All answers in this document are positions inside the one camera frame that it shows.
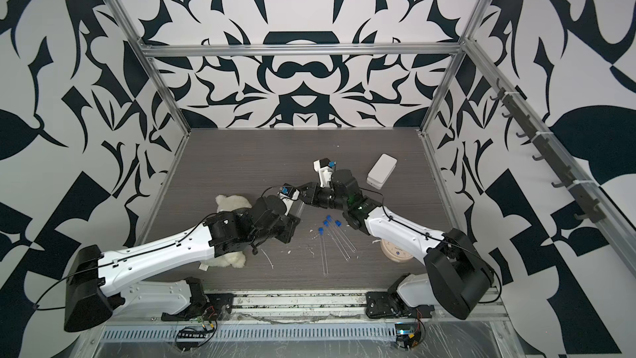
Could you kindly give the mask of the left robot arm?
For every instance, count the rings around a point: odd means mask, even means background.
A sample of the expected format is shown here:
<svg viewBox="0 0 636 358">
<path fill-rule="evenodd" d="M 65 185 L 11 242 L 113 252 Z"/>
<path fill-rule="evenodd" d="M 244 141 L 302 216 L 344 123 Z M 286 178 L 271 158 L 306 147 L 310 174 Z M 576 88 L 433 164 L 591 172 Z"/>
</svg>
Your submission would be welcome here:
<svg viewBox="0 0 636 358">
<path fill-rule="evenodd" d="M 208 215 L 190 230 L 124 250 L 82 248 L 66 279 L 64 330 L 85 331 L 105 323 L 132 300 L 127 288 L 152 276 L 194 262 L 228 254 L 256 252 L 275 238 L 288 243 L 300 219 L 300 201 L 285 196 L 260 197 L 250 208 Z"/>
</svg>

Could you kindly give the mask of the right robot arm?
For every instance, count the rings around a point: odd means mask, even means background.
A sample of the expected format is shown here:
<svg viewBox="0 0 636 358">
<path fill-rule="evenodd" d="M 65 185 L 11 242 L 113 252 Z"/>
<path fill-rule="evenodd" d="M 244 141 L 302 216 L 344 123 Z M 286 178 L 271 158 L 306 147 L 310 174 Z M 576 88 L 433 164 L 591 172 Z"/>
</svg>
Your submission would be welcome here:
<svg viewBox="0 0 636 358">
<path fill-rule="evenodd" d="M 349 170 L 336 171 L 327 183 L 303 184 L 298 191 L 306 205 L 340 210 L 351 228 L 395 245 L 426 267 L 423 275 L 403 276 L 389 289 L 394 310 L 437 305 L 465 320 L 493 286 L 495 272 L 467 234 L 432 230 L 401 217 L 366 196 Z"/>
</svg>

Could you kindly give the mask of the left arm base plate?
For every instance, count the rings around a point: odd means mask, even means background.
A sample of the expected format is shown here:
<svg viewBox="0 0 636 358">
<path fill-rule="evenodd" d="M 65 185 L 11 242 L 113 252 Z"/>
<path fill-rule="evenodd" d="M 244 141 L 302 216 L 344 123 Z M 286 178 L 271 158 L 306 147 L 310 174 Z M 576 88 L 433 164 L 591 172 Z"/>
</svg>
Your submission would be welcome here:
<svg viewBox="0 0 636 358">
<path fill-rule="evenodd" d="M 233 310 L 235 295 L 233 293 L 196 294 L 190 298 L 190 303 L 177 314 L 162 313 L 162 322 L 194 321 L 203 318 L 215 321 L 230 315 Z"/>
</svg>

